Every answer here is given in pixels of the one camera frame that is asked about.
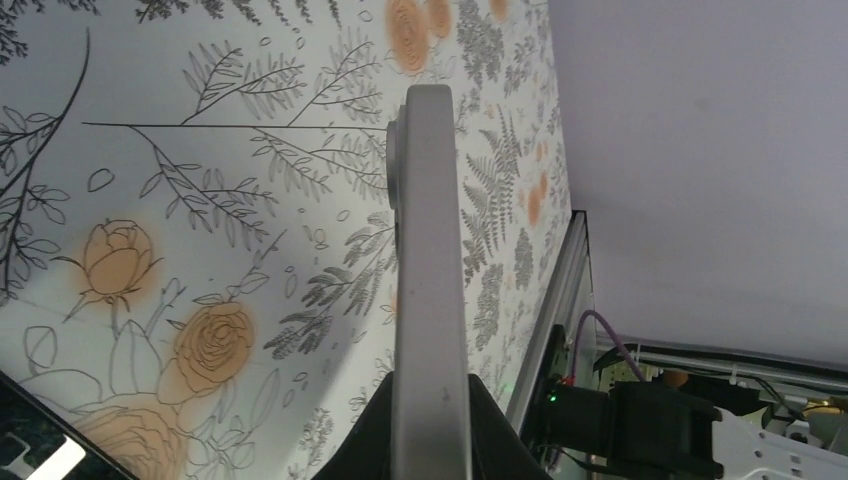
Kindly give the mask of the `dark blue phone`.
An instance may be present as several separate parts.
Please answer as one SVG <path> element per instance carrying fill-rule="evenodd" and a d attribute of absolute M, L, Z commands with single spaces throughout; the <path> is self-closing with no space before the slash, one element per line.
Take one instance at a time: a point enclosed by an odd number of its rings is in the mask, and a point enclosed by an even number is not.
<path fill-rule="evenodd" d="M 1 477 L 126 480 L 135 475 L 2 374 Z"/>

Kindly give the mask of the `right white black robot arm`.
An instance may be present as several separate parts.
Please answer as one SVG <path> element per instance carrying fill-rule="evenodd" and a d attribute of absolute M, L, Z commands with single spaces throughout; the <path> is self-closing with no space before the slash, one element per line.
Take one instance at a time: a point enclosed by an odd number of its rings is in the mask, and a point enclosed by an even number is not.
<path fill-rule="evenodd" d="M 847 458 L 650 382 L 601 392 L 554 383 L 529 448 L 623 479 L 844 479 Z"/>

